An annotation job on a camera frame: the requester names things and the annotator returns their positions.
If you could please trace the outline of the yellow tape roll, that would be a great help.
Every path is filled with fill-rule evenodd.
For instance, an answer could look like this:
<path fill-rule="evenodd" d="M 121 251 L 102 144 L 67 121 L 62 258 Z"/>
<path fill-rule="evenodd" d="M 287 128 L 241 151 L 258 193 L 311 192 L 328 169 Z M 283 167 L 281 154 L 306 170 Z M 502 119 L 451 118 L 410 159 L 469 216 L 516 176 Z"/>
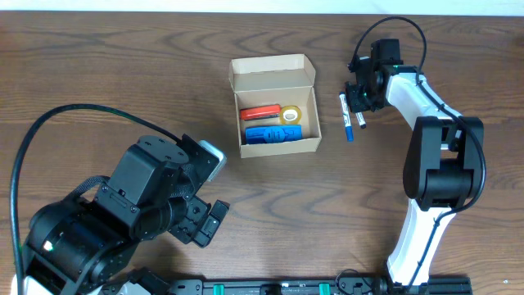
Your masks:
<path fill-rule="evenodd" d="M 279 112 L 279 121 L 281 125 L 298 125 L 301 117 L 301 109 L 297 106 L 285 106 Z"/>

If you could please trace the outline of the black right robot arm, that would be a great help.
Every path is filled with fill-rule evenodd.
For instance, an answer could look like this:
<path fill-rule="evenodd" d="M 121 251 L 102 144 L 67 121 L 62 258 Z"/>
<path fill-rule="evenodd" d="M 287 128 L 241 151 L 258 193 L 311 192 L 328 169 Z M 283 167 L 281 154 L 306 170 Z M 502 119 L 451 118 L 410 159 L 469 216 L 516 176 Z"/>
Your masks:
<path fill-rule="evenodd" d="M 346 85 L 346 103 L 358 120 L 394 107 L 412 130 L 403 168 L 408 210 L 386 269 L 391 291 L 420 293 L 446 227 L 485 185 L 484 125 L 449 108 L 419 67 L 405 65 L 397 39 L 372 43 L 369 56 L 355 56 L 349 69 L 356 81 Z"/>

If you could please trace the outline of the blue plastic case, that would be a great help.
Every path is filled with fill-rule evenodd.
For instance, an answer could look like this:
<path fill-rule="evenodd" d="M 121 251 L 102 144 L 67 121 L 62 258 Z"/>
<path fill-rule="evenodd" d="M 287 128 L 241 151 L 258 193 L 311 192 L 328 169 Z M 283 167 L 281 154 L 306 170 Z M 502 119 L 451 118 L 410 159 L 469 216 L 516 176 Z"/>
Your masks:
<path fill-rule="evenodd" d="M 247 144 L 285 143 L 302 140 L 300 125 L 271 125 L 247 128 Z"/>

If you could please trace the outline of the cardboard box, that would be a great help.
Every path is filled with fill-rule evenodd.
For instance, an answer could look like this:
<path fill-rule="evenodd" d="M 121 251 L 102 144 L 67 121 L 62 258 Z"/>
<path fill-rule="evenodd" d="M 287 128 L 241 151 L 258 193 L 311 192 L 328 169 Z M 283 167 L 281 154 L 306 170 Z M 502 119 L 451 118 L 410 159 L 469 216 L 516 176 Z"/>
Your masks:
<path fill-rule="evenodd" d="M 304 54 L 231 60 L 229 81 L 242 158 L 317 150 L 322 134 L 315 77 Z"/>

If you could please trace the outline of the blue marker pen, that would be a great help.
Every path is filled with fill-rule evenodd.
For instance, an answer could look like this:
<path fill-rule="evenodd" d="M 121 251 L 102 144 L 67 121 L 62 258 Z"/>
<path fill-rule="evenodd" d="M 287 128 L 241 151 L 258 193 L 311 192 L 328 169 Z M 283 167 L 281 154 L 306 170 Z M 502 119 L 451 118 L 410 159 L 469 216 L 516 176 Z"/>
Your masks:
<path fill-rule="evenodd" d="M 351 143 L 354 141 L 354 135 L 353 135 L 353 129 L 351 126 L 350 113 L 349 113 L 349 108 L 348 108 L 348 104 L 346 101 L 346 95 L 343 92 L 340 92 L 339 99 L 341 102 L 341 111 L 342 111 L 342 117 L 344 121 L 346 139 L 348 142 Z"/>

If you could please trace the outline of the red stapler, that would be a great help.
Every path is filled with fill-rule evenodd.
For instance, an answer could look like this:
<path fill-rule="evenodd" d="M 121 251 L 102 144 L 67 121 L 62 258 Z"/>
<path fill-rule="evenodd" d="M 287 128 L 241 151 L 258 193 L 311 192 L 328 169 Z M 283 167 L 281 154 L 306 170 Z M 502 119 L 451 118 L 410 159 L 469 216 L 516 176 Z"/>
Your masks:
<path fill-rule="evenodd" d="M 278 104 L 252 107 L 240 110 L 241 120 L 263 120 L 279 116 L 281 107 Z"/>

